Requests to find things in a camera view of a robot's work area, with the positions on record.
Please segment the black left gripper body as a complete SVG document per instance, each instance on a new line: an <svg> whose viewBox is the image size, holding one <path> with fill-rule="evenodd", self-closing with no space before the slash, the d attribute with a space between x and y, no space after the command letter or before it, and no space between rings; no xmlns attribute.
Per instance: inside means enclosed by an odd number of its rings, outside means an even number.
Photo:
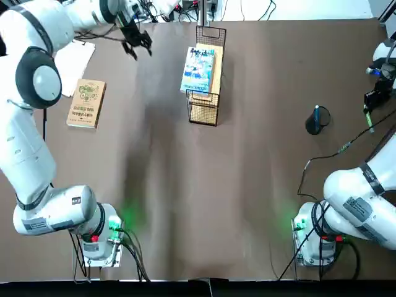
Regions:
<svg viewBox="0 0 396 297"><path fill-rule="evenodd" d="M141 46L140 31L138 25L134 21L130 21L126 25L120 26L120 30L124 35L125 40L132 46Z"/></svg>

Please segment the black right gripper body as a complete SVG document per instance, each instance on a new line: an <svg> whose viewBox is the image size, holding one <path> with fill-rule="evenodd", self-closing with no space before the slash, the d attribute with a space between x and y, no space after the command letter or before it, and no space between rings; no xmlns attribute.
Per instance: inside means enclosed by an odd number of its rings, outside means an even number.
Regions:
<svg viewBox="0 0 396 297"><path fill-rule="evenodd" d="M364 94L364 108L378 108L387 102L392 94L393 80L378 80L374 88Z"/></svg>

